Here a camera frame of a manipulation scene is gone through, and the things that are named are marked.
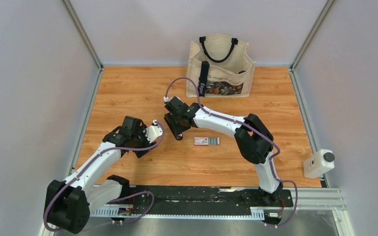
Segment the black stapler base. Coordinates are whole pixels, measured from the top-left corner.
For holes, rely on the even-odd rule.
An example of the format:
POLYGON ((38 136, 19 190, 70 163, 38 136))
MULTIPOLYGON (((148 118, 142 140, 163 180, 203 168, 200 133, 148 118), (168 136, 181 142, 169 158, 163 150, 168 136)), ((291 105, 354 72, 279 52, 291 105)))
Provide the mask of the black stapler base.
POLYGON ((174 138, 177 140, 177 141, 180 141, 183 139, 183 126, 181 126, 176 118, 171 114, 171 113, 167 113, 164 115, 164 119, 170 129, 170 131, 172 132, 174 138))

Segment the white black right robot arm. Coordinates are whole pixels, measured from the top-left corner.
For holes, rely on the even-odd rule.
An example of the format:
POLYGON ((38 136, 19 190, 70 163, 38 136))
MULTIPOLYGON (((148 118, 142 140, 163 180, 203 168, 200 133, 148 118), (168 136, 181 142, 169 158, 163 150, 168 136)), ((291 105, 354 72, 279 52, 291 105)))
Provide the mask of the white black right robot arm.
POLYGON ((213 111, 198 103, 187 105, 178 97, 164 97, 168 111, 164 119, 176 140, 191 128, 217 131, 235 139, 240 154, 255 167, 263 203, 275 205, 281 199, 283 184, 277 179, 272 163, 274 138, 255 114, 231 116, 213 111))

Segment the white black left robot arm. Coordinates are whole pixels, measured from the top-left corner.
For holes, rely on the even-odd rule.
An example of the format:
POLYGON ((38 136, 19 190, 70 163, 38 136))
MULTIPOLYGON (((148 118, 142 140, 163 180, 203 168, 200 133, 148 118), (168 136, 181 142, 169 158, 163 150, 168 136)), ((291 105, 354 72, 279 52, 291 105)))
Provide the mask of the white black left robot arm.
POLYGON ((129 151, 140 158, 157 147, 164 139, 161 122, 153 120, 147 126, 141 119, 126 116, 122 125, 106 134, 96 151, 76 171, 64 180, 53 180, 47 187, 43 226, 50 232, 83 231, 91 213, 105 204, 125 204, 134 198, 129 181, 111 175, 95 187, 102 175, 129 151))

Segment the red staples box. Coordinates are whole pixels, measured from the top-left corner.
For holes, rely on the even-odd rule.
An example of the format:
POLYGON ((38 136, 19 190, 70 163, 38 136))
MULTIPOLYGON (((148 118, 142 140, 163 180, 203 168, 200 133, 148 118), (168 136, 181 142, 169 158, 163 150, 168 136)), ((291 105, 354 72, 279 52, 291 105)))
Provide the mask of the red staples box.
POLYGON ((219 137, 194 137, 195 146, 218 146, 220 145, 219 137))

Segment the beige canvas tote bag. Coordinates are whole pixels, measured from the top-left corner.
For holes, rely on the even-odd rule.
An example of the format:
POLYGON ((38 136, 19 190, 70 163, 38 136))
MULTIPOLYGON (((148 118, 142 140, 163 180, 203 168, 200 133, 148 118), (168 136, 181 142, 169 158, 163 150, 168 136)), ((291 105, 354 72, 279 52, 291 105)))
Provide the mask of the beige canvas tote bag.
POLYGON ((191 41, 186 76, 187 97, 249 97, 256 62, 249 43, 213 33, 191 41))

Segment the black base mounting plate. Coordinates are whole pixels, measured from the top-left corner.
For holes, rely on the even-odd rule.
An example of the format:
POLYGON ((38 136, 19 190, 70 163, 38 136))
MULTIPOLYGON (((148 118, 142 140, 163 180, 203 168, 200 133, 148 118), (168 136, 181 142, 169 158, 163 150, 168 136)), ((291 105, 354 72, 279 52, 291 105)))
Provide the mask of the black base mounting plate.
POLYGON ((151 207, 148 214, 195 216, 247 216, 251 207, 292 207, 289 190, 283 190, 275 201, 264 200, 258 187, 162 186, 136 185, 126 187, 120 194, 121 204, 136 214, 151 207))

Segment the white plastic bottle black cap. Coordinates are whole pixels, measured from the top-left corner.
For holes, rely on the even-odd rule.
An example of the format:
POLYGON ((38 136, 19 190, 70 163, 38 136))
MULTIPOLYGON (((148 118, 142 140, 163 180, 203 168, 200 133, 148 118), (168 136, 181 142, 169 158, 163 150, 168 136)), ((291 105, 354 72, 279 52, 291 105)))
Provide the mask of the white plastic bottle black cap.
POLYGON ((303 175, 306 178, 318 178, 335 168, 335 155, 331 150, 320 149, 303 162, 303 175))

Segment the aluminium frame rail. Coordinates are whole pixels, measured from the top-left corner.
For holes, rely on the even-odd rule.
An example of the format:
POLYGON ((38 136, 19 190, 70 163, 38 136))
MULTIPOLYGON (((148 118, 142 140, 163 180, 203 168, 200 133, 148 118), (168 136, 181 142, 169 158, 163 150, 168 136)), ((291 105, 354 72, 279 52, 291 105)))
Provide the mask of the aluminium frame rail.
POLYGON ((90 217, 113 221, 134 218, 244 219, 258 220, 277 228, 290 222, 301 210, 330 210, 341 235, 354 234, 338 189, 284 188, 272 199, 253 187, 162 186, 126 184, 119 195, 100 204, 102 185, 89 195, 82 189, 51 183, 47 190, 47 222, 62 230, 82 232, 90 217))

